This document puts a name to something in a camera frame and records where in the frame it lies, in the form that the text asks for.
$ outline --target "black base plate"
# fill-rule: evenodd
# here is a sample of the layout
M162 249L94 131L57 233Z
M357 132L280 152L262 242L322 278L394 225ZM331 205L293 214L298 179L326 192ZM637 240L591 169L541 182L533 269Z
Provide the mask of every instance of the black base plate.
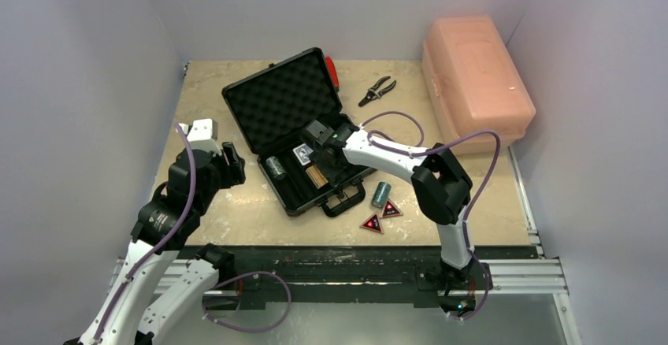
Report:
M186 247L189 259L198 247ZM441 286L420 277L438 270L440 247L225 247L235 255L238 273L275 272L290 286L293 302L411 303L438 307ZM535 247L476 247L480 259L538 259ZM484 286L479 266L472 269ZM262 310L266 302L285 302L283 287L262 276L244 282L242 310Z

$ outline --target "storage container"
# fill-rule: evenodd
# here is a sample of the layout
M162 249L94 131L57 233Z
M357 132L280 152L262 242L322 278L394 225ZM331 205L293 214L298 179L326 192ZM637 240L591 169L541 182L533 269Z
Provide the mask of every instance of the storage container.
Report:
M285 212L296 217L313 206L320 206L328 217L335 217L360 203L366 196L363 178L374 169L349 165L341 182L316 187L293 150L302 144L299 134L313 120L332 128L351 119L341 113L341 101L332 74L319 48L290 57L252 76L223 88L222 94L250 151ZM283 169L271 173L266 160L272 158ZM353 186L351 196L343 191ZM340 203L328 205L329 197Z
M422 71L446 142L493 129L507 147L536 113L489 17L436 20L423 43ZM494 145L491 135L481 135L453 151L488 152Z

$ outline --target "gray floor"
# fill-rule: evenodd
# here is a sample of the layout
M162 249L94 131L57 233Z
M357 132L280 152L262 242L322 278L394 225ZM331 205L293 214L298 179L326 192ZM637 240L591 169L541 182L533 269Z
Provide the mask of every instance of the gray floor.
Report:
M284 303L265 311L221 313L235 325L261 327L280 316ZM171 331L165 345L221 343L301 345L329 344L566 344L552 295L491 295L484 309L461 325L442 311L416 310L399 304L300 303L271 332L234 332L202 320L199 305Z

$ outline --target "playing card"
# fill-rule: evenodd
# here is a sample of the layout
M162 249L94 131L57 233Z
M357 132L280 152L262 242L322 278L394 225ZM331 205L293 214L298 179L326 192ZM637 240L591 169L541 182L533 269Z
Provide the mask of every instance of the playing card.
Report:
M306 144L302 144L301 146L295 147L294 149L292 149L292 153L295 154L300 164L308 165L311 163L309 155L313 153L313 150Z

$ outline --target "black carrying case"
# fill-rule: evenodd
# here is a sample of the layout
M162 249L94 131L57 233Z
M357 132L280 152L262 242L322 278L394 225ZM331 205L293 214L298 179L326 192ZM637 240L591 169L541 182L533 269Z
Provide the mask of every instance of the black carrying case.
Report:
M364 200L362 179L374 169L350 165L350 175L342 183L317 189L292 149L302 144L299 135L313 120L338 128L351 119L341 113L339 95L329 75L325 56L312 48L223 88L223 98L241 129L250 151L258 155L258 165L276 196L291 217L320 206L328 217L336 217ZM287 176L274 179L265 160L275 156ZM347 196L343 189L354 186ZM330 207L328 199L339 203Z

